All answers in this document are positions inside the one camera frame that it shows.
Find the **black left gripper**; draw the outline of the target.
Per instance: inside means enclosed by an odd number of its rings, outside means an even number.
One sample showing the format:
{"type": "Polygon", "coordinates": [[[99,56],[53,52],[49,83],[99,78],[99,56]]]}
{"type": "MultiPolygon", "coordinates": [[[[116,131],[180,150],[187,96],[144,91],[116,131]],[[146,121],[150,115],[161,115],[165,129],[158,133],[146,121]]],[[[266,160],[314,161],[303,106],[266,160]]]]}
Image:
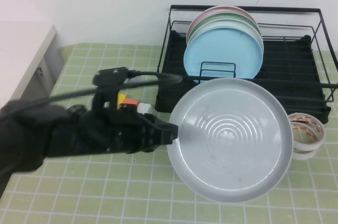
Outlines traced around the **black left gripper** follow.
{"type": "Polygon", "coordinates": [[[171,145],[179,132],[177,125],[129,109],[91,110],[80,117],[78,126],[80,139],[95,154],[151,153],[171,145]]]}

